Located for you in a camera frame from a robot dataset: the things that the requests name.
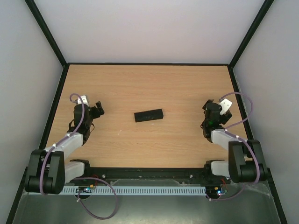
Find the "black sunglasses case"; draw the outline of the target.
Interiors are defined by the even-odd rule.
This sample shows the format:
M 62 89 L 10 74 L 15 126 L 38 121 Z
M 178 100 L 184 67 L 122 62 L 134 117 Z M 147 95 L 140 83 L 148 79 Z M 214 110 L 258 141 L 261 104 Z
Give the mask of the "black sunglasses case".
M 164 114 L 162 109 L 155 109 L 150 111 L 135 112 L 134 117 L 135 117 L 135 122 L 138 123 L 138 122 L 163 119 Z

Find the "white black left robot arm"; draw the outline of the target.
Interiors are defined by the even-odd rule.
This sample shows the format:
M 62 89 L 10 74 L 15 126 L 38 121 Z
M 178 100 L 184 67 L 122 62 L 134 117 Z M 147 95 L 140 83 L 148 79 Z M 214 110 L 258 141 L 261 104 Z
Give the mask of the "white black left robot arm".
M 78 99 L 73 113 L 69 130 L 59 142 L 31 153 L 24 184 L 27 192 L 59 194 L 66 183 L 84 174 L 88 161 L 72 160 L 69 165 L 64 161 L 87 142 L 93 120 L 105 112 L 100 101 L 90 107 L 88 102 Z

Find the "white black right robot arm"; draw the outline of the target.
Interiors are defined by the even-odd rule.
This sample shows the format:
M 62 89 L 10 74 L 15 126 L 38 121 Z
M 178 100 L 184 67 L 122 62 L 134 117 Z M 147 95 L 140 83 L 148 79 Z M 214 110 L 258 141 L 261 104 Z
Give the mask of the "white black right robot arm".
M 232 102 L 227 99 L 219 103 L 209 99 L 202 107 L 204 120 L 200 127 L 203 136 L 209 142 L 228 151 L 227 161 L 206 162 L 209 168 L 205 169 L 204 178 L 210 183 L 218 180 L 220 176 L 229 178 L 235 183 L 265 181 L 268 177 L 268 169 L 260 142 L 245 140 L 223 127 L 232 117 L 229 110 L 231 105 Z

